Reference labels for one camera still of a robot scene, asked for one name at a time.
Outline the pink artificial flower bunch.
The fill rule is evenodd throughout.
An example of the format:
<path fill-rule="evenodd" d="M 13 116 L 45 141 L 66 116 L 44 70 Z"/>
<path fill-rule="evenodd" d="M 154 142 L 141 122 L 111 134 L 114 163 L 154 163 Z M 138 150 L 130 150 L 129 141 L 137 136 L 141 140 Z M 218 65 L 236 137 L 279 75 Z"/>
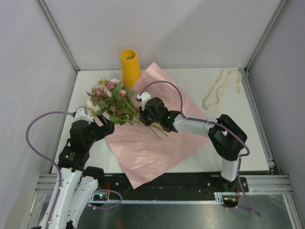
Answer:
<path fill-rule="evenodd" d="M 118 79 L 100 79 L 98 85 L 87 92 L 86 107 L 91 117 L 103 115 L 115 124 L 141 124 L 140 112 L 132 102 L 133 92 Z"/>

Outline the purple pink wrapping paper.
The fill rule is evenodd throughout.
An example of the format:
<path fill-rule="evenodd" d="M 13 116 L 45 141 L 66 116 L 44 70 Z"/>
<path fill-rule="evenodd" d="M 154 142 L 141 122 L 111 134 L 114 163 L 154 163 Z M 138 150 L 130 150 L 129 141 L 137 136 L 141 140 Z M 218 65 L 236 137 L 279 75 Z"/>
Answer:
<path fill-rule="evenodd" d="M 156 64 L 152 63 L 134 84 L 132 91 L 139 93 L 149 83 L 173 80 Z M 180 111 L 177 91 L 166 83 L 156 83 L 147 91 L 162 99 L 169 110 Z M 204 117 L 202 111 L 183 93 L 185 114 Z M 124 172 L 134 189 L 168 172 L 179 163 L 210 143 L 208 137 L 193 133 L 167 133 L 159 130 L 161 140 L 143 124 L 116 125 L 113 134 L 93 146 L 92 162 L 107 173 Z"/>

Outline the cream ribbon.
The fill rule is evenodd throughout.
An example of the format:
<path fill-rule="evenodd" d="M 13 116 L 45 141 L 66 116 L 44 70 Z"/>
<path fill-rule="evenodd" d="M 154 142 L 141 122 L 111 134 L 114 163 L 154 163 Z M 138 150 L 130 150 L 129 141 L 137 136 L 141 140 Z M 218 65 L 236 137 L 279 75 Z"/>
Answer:
<path fill-rule="evenodd" d="M 236 91 L 240 93 L 242 86 L 242 74 L 239 70 L 224 69 L 220 72 L 212 87 L 209 89 L 208 93 L 203 98 L 203 109 L 212 110 L 219 105 L 221 98 L 223 97 L 229 83 L 233 78 L 236 79 Z M 210 98 L 213 92 L 215 92 L 215 100 L 211 104 L 209 104 L 208 99 Z"/>

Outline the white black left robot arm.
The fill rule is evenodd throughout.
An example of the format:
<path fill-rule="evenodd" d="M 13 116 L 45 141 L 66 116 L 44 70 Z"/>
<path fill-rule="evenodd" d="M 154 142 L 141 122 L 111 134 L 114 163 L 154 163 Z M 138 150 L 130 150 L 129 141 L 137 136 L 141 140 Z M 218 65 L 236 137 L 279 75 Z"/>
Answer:
<path fill-rule="evenodd" d="M 114 132 L 114 122 L 99 114 L 75 117 L 70 137 L 59 155 L 59 168 L 48 208 L 39 229 L 75 229 L 94 191 L 105 186 L 104 170 L 85 167 L 93 144 Z"/>

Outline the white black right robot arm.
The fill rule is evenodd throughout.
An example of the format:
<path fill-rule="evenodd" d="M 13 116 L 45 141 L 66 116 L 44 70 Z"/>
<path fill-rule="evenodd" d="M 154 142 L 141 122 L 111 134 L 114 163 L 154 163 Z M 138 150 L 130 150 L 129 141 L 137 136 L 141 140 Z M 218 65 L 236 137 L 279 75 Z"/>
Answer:
<path fill-rule="evenodd" d="M 137 95 L 136 100 L 141 102 L 140 121 L 145 126 L 156 123 L 168 133 L 188 132 L 209 138 L 222 158 L 220 187 L 232 191 L 237 186 L 241 157 L 250 151 L 245 144 L 247 135 L 228 115 L 216 120 L 185 116 L 181 111 L 169 111 L 160 98 L 148 93 Z"/>

